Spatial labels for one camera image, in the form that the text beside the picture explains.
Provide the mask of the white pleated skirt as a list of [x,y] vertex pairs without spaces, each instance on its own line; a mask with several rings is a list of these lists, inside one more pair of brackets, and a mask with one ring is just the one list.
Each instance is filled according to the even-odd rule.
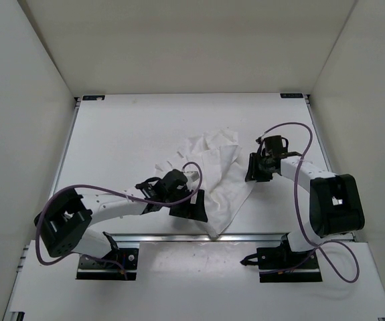
[[155,165],[162,177],[187,162],[197,163],[203,174],[204,206],[208,222],[198,227],[212,239],[234,220],[251,193],[254,183],[246,182],[248,159],[242,151],[238,133],[229,129],[207,131],[184,140],[176,153]]

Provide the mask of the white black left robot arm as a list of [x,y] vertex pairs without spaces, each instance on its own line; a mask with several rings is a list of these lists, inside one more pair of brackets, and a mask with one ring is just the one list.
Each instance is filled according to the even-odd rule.
[[108,232],[95,232],[92,226],[124,216],[156,213],[162,208],[172,217],[208,222],[201,188],[202,174],[173,169],[163,177],[151,177],[124,192],[98,188],[85,195],[82,186],[73,185],[57,192],[36,216],[38,245],[48,255],[61,258],[77,253],[110,266],[119,259],[119,247]]

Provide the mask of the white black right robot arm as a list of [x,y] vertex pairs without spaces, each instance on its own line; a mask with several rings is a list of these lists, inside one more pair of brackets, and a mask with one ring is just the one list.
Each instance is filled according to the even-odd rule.
[[257,138],[258,149],[250,153],[245,181],[269,182],[279,175],[294,183],[294,204],[299,210],[298,188],[309,193],[309,219],[285,237],[287,245],[278,251],[286,268],[302,260],[302,252],[341,235],[364,228],[365,217],[356,180],[352,175],[337,175],[305,160],[289,150],[289,141],[280,136]]

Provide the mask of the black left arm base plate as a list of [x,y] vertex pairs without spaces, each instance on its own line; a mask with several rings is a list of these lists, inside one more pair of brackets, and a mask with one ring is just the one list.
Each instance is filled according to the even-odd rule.
[[76,272],[77,280],[104,280],[104,281],[135,281],[139,262],[138,247],[120,247],[110,260],[121,264],[125,272],[117,264],[95,261],[81,257]]

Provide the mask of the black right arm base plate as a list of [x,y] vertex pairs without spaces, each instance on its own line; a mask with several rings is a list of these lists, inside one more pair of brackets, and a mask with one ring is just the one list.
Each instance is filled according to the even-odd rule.
[[240,263],[257,266],[259,281],[265,283],[322,282],[318,259],[314,251],[292,252],[288,247],[258,247]]

